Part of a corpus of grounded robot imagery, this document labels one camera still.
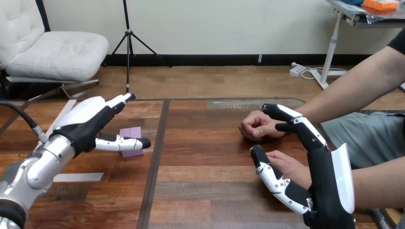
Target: gray shorts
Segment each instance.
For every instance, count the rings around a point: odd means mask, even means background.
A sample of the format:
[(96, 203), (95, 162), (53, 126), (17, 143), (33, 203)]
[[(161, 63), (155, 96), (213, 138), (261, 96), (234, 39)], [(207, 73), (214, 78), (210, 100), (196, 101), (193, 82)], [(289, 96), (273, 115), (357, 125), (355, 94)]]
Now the gray shorts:
[[(405, 156), (404, 114), (352, 113), (321, 124), (323, 132), (339, 148), (347, 143), (352, 169), (375, 166)], [(405, 216), (396, 229), (405, 229)]]

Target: human hand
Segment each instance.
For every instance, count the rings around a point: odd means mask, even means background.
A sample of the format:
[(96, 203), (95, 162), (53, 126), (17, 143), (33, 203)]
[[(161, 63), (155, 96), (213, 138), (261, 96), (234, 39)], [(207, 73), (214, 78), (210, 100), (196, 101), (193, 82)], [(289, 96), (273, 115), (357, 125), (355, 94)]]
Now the human hand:
[(270, 160), (270, 164), (284, 174), (283, 179), (291, 179), (308, 190), (312, 184), (311, 173), (308, 167), (278, 150), (266, 153), (266, 155)]
[(276, 124), (282, 121), (274, 120), (261, 111), (252, 111), (239, 126), (241, 134), (252, 141), (262, 141), (264, 136), (282, 137), (286, 132), (276, 130)]

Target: black tripod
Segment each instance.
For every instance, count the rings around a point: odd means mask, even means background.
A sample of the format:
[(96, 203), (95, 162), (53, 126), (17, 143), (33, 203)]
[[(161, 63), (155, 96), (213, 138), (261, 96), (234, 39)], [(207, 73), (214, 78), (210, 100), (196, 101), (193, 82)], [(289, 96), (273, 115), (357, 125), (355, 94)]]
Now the black tripod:
[(134, 52), (132, 51), (132, 40), (131, 40), (131, 36), (134, 36), (135, 39), (137, 39), (141, 44), (143, 44), (147, 49), (149, 49), (156, 57), (159, 57), (163, 63), (165, 63), (165, 65), (171, 67), (170, 65), (168, 65), (161, 56), (159, 56), (155, 51), (153, 51), (147, 44), (145, 44), (141, 39), (139, 39), (134, 32), (129, 28), (129, 21), (128, 21), (128, 11), (127, 11), (127, 1), (123, 0), (124, 3), (124, 13), (125, 13), (125, 22), (127, 23), (127, 31), (125, 32), (124, 37), (121, 39), (121, 41), (118, 43), (117, 47), (114, 49), (113, 53), (111, 54), (111, 56), (113, 56), (115, 54), (115, 52), (117, 51), (117, 49), (120, 47), (120, 45), (122, 44), (122, 42), (125, 40), (125, 38), (127, 38), (127, 93), (129, 92), (129, 60), (130, 58), (134, 58)]

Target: power strip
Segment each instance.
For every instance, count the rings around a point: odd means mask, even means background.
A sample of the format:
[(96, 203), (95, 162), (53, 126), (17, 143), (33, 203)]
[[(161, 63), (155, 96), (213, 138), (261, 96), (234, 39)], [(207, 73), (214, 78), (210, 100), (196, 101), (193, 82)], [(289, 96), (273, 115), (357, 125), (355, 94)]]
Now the power strip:
[(294, 68), (292, 68), (290, 70), (290, 75), (300, 76), (305, 71), (306, 71), (306, 68), (304, 66), (297, 64)]

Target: black cable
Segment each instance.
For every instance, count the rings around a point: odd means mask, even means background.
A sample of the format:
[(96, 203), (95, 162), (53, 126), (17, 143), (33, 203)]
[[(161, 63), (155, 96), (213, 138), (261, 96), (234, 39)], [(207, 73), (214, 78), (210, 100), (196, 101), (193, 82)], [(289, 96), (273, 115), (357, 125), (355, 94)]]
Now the black cable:
[(6, 101), (0, 101), (0, 105), (7, 106), (16, 111), (28, 123), (28, 125), (30, 125), (31, 129), (34, 129), (35, 127), (38, 126), (38, 124), (34, 122), (34, 120), (31, 117), (29, 117), (27, 113), (25, 113), (23, 110), (20, 110), (14, 104), (11, 104)]

